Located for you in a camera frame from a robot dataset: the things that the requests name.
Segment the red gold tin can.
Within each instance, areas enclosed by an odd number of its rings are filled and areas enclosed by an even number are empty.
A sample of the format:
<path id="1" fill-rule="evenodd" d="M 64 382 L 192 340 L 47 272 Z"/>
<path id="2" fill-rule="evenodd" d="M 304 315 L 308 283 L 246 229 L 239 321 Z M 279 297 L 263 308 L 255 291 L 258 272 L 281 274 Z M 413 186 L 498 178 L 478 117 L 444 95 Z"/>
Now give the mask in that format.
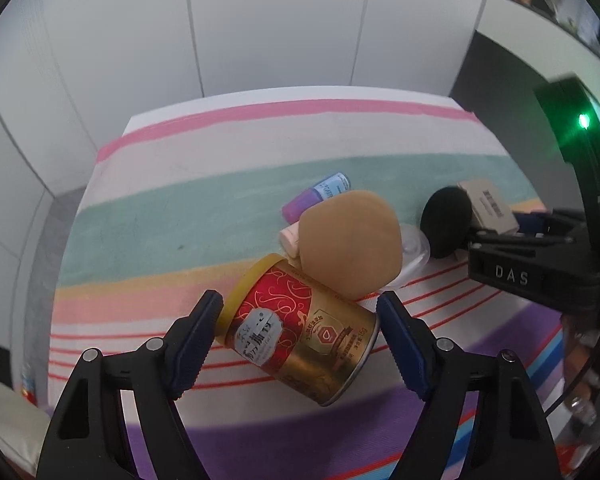
<path id="1" fill-rule="evenodd" d="M 237 282 L 215 340 L 318 405 L 334 403 L 374 348 L 377 315 L 269 254 Z"/>

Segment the purple blue small tube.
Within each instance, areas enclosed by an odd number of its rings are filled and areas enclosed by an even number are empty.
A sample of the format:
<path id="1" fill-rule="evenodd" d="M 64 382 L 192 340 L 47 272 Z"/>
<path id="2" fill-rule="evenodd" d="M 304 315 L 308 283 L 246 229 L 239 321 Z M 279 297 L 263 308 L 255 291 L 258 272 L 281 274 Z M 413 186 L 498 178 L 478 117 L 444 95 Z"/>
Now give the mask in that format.
<path id="1" fill-rule="evenodd" d="M 309 208 L 329 200 L 334 196 L 348 192 L 351 188 L 349 178 L 342 172 L 336 172 L 302 191 L 282 207 L 282 216 L 288 224 L 293 224 Z"/>

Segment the cream padded chair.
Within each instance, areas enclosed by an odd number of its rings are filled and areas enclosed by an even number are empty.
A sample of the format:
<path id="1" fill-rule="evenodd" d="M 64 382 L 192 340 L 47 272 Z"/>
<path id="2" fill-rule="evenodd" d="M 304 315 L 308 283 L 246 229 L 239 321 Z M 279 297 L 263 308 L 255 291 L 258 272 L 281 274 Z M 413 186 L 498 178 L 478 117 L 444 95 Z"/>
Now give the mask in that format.
<path id="1" fill-rule="evenodd" d="M 50 415 L 0 382 L 0 450 L 35 477 Z"/>

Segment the beige small carton box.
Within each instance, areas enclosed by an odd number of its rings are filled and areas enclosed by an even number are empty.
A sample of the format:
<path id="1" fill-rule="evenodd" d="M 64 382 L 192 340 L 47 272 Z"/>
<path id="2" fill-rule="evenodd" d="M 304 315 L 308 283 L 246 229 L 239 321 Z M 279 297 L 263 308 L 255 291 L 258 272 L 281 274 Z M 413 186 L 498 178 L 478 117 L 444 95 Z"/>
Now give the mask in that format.
<path id="1" fill-rule="evenodd" d="M 471 224 L 476 229 L 493 231 L 496 234 L 512 234 L 518 231 L 519 224 L 513 211 L 490 180 L 460 181 L 457 186 L 470 200 Z"/>

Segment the tan makeup sponge puff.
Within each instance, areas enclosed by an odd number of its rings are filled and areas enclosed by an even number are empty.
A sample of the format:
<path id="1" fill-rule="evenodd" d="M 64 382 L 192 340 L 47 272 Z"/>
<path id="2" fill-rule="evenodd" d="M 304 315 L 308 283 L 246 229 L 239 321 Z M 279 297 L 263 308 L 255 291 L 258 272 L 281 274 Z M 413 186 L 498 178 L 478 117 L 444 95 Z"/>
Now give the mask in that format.
<path id="1" fill-rule="evenodd" d="M 299 220 L 302 271 L 338 295 L 358 300 L 401 272 L 402 237 L 389 203 L 350 191 L 306 210 Z"/>

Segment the black powder puff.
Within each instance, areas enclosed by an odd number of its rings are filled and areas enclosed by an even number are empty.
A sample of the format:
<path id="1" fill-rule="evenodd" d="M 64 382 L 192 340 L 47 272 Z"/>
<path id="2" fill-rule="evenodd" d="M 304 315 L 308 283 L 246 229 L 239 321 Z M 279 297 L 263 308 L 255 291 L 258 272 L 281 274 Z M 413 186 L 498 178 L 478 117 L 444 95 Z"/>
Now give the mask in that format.
<path id="1" fill-rule="evenodd" d="M 419 229 L 429 242 L 430 256 L 442 259 L 459 249 L 465 250 L 471 221 L 471 201 L 462 188 L 447 186 L 432 194 L 419 222 Z"/>

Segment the clear contact lens case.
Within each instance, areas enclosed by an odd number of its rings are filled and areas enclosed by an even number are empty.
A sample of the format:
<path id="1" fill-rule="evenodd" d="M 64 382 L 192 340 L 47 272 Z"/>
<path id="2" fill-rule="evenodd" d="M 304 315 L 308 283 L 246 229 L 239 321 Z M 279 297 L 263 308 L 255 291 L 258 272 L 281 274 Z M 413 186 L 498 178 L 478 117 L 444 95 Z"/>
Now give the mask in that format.
<path id="1" fill-rule="evenodd" d="M 407 285 L 427 265 L 430 258 L 430 245 L 426 235 L 417 226 L 400 224 L 402 240 L 402 268 L 399 274 L 381 291 L 397 290 Z"/>

